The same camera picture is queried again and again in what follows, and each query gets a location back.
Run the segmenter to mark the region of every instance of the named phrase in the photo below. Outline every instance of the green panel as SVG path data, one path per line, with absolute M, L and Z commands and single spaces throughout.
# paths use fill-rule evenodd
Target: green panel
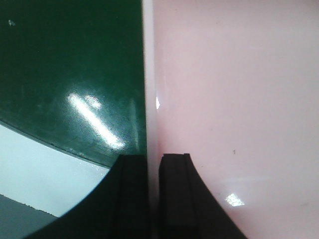
M 0 83 L 26 134 L 106 166 L 145 154 L 141 2 L 0 0 Z

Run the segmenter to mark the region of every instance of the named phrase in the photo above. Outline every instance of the white surface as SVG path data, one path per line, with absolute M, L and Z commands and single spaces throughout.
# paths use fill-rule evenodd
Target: white surface
M 249 239 L 318 238 L 319 2 L 154 8 L 159 153 L 189 152 Z
M 152 0 L 143 0 L 143 39 L 145 69 L 146 132 L 148 145 L 149 196 L 151 211 L 156 211 L 159 197 L 158 132 L 156 111 L 154 9 Z
M 0 194 L 57 217 L 79 203 L 109 171 L 0 125 Z

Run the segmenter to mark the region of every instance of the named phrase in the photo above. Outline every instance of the gray surface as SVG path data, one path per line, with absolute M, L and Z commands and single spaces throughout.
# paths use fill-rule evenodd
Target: gray surface
M 0 239 L 20 239 L 56 219 L 0 195 Z

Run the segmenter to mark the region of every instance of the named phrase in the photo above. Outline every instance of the glossy surface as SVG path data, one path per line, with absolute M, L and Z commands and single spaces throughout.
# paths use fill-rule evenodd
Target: glossy surface
M 0 1 L 0 120 L 112 166 L 145 154 L 138 0 Z
M 154 11 L 159 153 L 190 153 L 249 239 L 318 238 L 318 1 Z

